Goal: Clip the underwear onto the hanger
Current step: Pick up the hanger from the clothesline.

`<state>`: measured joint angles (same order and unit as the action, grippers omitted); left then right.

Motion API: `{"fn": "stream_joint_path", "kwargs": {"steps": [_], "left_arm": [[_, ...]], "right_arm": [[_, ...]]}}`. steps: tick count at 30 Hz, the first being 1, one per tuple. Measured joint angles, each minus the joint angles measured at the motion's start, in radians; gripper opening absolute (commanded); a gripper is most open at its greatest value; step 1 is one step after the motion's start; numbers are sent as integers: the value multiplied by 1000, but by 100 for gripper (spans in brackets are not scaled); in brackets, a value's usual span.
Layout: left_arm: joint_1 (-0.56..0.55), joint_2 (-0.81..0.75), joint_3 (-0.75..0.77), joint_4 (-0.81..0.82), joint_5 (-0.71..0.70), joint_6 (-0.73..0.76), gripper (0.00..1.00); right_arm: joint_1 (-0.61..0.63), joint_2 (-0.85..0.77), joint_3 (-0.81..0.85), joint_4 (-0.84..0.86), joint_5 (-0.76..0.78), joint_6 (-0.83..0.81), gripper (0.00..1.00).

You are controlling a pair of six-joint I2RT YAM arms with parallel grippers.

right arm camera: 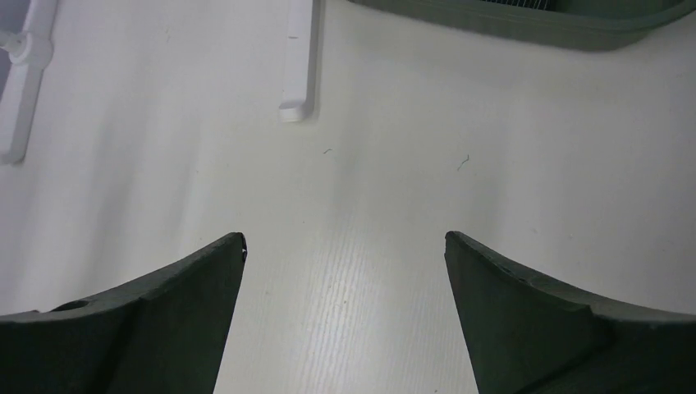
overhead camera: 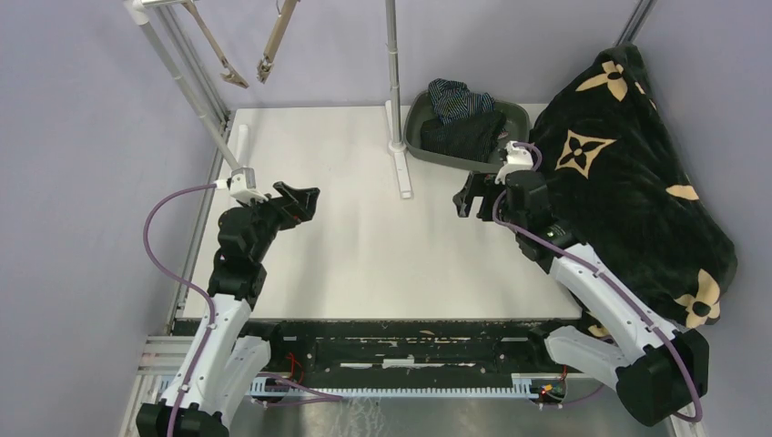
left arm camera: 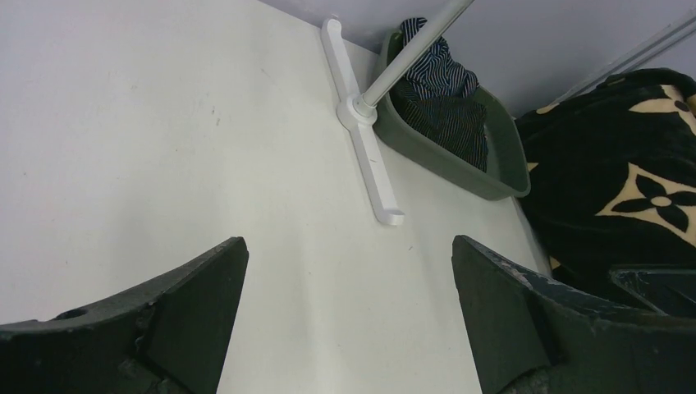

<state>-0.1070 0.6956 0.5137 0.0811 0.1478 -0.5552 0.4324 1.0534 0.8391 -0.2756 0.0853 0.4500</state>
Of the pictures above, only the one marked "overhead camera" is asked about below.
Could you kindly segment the wooden clip hanger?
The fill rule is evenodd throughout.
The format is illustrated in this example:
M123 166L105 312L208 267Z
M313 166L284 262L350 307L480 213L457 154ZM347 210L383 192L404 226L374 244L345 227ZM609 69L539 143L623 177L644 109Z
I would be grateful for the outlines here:
M265 84L271 74L279 46L299 2L299 0L286 0L278 5L277 20L270 32L263 56L257 64L257 79L261 84Z

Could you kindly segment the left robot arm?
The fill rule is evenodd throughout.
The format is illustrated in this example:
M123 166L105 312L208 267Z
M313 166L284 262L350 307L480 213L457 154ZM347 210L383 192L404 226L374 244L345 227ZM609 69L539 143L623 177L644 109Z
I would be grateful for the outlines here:
M205 289L174 279L206 303L193 341L159 401L141 405L141 436L227 436L233 417L263 369L279 368L286 345L241 336L267 278L262 262L277 234L313 219L320 190L273 185L277 196L240 200L218 218L218 250Z

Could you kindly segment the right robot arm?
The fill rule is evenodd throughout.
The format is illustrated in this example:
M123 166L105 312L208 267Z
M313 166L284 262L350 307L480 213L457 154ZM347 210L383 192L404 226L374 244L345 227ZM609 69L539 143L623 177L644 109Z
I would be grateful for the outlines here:
M469 173L452 198L459 217L477 214L513 232L526 258L566 287L607 329L600 340L561 326L531 340L526 359L538 371L562 364L615 391L638 422L652 426L668 416L700 422L706 394L709 347L696 330L680 330L647 307L601 261L574 227L558 218L542 174L516 170L504 178Z

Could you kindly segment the black striped underwear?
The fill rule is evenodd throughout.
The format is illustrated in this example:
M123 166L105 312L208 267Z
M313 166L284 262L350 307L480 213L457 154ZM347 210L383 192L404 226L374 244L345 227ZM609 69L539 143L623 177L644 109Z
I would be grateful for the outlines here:
M506 115L492 111L444 125L439 118L422 123L422 149L452 158L487 162L504 131Z

